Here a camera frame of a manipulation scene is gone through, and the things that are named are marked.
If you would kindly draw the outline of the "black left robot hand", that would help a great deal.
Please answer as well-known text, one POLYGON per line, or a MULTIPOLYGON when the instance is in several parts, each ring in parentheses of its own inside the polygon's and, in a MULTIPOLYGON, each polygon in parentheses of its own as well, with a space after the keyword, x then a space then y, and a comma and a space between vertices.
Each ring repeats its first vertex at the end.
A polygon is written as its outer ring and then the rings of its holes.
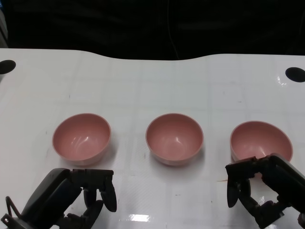
POLYGON ((117 200, 112 170, 55 168, 48 173, 26 203, 20 219, 37 229, 57 224, 66 229, 89 229, 102 207, 116 212, 117 200), (80 217, 64 216, 67 208, 83 194, 86 211, 80 217))

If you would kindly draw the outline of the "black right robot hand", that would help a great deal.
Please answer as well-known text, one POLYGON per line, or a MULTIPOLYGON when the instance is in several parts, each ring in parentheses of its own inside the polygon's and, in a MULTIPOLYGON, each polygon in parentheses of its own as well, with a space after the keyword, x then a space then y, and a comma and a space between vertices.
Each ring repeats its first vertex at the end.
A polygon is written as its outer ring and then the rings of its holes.
POLYGON ((264 229, 281 218, 286 208, 293 207, 300 214, 298 223, 305 225, 305 177, 287 160, 277 154, 257 159, 251 157, 228 164, 226 167, 227 204, 232 208, 240 201, 264 229), (251 197, 250 179, 257 173, 262 181, 278 194, 278 202, 267 201, 259 205, 251 197))

